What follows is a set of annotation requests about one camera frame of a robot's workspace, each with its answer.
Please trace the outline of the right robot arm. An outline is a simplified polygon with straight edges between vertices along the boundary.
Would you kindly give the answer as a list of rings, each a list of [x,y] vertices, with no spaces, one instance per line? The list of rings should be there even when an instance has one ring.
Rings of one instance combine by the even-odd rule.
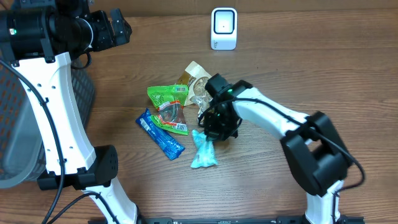
[[[200,119],[209,141],[237,137],[244,120],[265,129],[280,141],[294,179],[307,193],[303,223],[347,223],[338,197],[353,158],[326,114],[290,110],[250,83],[230,84],[220,74],[205,89],[212,100]]]

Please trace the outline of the beige nut snack pouch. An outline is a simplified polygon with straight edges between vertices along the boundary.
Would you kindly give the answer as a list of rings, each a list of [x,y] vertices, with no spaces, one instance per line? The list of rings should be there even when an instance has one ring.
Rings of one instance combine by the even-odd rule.
[[[176,84],[188,86],[188,95],[184,106],[195,104],[200,116],[210,105],[212,97],[205,90],[211,75],[198,63],[192,61],[184,70]]]

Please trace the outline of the green snack pouch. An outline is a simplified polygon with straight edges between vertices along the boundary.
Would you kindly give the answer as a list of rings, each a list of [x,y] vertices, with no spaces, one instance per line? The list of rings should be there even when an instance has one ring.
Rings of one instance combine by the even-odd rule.
[[[188,86],[150,86],[147,89],[157,115],[151,115],[152,122],[159,128],[171,133],[188,135],[189,130],[183,114],[183,108],[188,96]]]

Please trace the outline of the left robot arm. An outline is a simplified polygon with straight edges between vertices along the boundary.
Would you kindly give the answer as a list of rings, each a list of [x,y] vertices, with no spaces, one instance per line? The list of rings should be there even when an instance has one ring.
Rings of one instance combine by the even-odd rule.
[[[1,64],[22,83],[44,144],[42,190],[81,190],[108,223],[137,223],[139,211],[118,180],[112,145],[88,140],[72,85],[81,55],[127,44],[131,26],[118,8],[91,12],[87,1],[21,1],[1,12]]]

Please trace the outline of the blue snack bar wrapper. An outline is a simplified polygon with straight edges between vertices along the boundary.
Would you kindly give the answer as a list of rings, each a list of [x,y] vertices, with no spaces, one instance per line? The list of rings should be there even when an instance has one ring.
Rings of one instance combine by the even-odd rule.
[[[185,150],[185,147],[166,130],[157,127],[151,120],[151,116],[150,110],[146,108],[145,112],[136,119],[136,123],[150,136],[171,161],[178,158]]]

